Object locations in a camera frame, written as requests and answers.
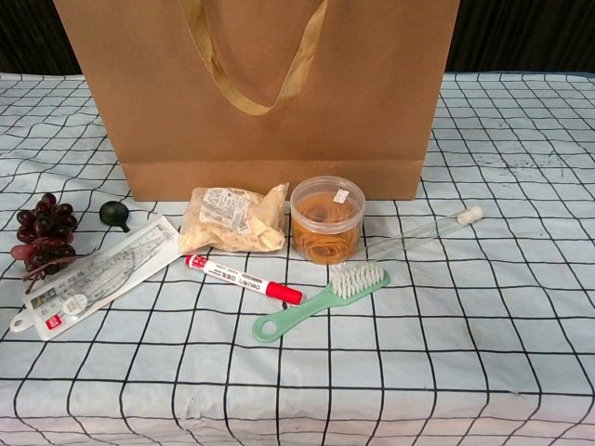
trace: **green plastic brush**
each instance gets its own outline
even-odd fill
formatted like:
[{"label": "green plastic brush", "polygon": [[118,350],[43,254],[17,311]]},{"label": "green plastic brush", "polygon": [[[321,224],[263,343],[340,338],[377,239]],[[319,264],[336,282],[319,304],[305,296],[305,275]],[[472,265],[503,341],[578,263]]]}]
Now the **green plastic brush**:
[{"label": "green plastic brush", "polygon": [[374,263],[348,269],[332,279],[321,293],[300,306],[258,318],[252,325],[252,334],[260,342],[276,341],[311,315],[327,308],[352,304],[389,282],[389,273]]}]

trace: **plastic ruler set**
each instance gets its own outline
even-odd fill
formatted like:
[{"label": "plastic ruler set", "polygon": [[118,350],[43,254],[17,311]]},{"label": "plastic ruler set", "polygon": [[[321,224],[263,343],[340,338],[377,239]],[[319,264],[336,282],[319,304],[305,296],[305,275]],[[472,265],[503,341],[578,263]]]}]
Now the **plastic ruler set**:
[{"label": "plastic ruler set", "polygon": [[160,216],[106,249],[81,258],[26,295],[12,332],[33,325],[48,340],[108,305],[179,257],[178,232]]}]

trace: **dark wall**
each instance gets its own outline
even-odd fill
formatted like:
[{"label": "dark wall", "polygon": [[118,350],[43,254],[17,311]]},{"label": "dark wall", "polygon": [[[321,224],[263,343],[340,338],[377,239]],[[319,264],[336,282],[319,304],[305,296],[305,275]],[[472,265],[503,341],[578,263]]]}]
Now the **dark wall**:
[{"label": "dark wall", "polygon": [[[446,70],[595,72],[594,41],[595,0],[461,0]],[[80,73],[51,0],[0,0],[0,72]]]}]

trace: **paper bag handle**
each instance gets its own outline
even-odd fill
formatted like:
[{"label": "paper bag handle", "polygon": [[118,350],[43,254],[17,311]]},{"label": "paper bag handle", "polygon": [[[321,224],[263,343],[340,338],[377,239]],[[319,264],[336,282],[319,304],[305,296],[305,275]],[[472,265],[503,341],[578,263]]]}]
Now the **paper bag handle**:
[{"label": "paper bag handle", "polygon": [[281,90],[271,106],[259,104],[248,98],[231,83],[230,78],[218,61],[217,52],[213,45],[213,37],[206,23],[203,0],[182,0],[182,5],[192,40],[201,59],[213,77],[219,91],[237,109],[253,116],[259,116],[270,112],[275,105],[285,102],[301,92],[308,79],[310,67],[316,54],[328,0],[323,0],[310,20],[308,20],[299,43],[299,49],[291,62],[287,76],[283,80]]}]

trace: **artificial grape cluster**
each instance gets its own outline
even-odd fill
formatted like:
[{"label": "artificial grape cluster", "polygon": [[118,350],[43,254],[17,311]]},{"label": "artificial grape cluster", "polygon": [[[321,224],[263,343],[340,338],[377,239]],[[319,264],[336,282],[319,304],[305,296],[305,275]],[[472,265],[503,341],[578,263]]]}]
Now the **artificial grape cluster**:
[{"label": "artificial grape cluster", "polygon": [[33,210],[19,211],[17,220],[20,223],[17,238],[25,244],[14,246],[10,254],[16,260],[23,260],[27,271],[36,271],[33,281],[65,268],[69,262],[60,259],[75,258],[70,243],[78,222],[71,205],[57,204],[56,196],[46,193]]}]

